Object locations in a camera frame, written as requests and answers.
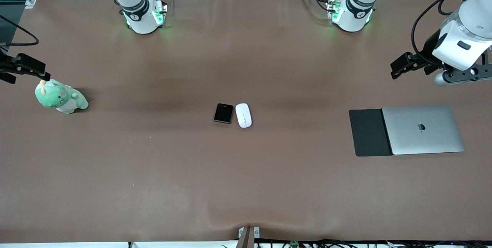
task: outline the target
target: laptop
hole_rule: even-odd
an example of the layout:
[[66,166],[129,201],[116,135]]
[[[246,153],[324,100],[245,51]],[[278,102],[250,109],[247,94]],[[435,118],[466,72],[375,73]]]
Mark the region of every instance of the laptop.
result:
[[392,107],[382,111],[393,155],[464,151],[448,105]]

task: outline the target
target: computer mouse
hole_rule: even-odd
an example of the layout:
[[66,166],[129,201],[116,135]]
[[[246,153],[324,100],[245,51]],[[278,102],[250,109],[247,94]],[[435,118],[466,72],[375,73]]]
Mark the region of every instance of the computer mouse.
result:
[[236,116],[238,117],[239,126],[241,128],[247,128],[251,126],[251,113],[246,103],[236,105]]

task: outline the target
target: plush toy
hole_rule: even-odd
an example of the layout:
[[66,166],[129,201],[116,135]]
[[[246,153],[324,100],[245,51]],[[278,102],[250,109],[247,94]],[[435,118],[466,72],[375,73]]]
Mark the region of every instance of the plush toy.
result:
[[56,80],[41,80],[34,91],[37,101],[46,108],[56,108],[62,113],[73,113],[76,108],[82,110],[89,106],[84,95],[69,85]]

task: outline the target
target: black smartphone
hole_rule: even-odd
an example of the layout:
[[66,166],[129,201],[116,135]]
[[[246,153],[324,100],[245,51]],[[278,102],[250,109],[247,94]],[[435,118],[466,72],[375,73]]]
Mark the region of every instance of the black smartphone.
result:
[[231,105],[217,104],[216,115],[214,116],[215,122],[231,124],[232,110],[234,108]]

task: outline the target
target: black mouse pad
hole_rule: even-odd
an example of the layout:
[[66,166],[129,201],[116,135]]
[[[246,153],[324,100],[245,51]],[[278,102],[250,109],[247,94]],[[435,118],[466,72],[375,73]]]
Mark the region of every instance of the black mouse pad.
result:
[[381,109],[350,110],[348,114],[352,126],[355,155],[358,157],[391,155]]

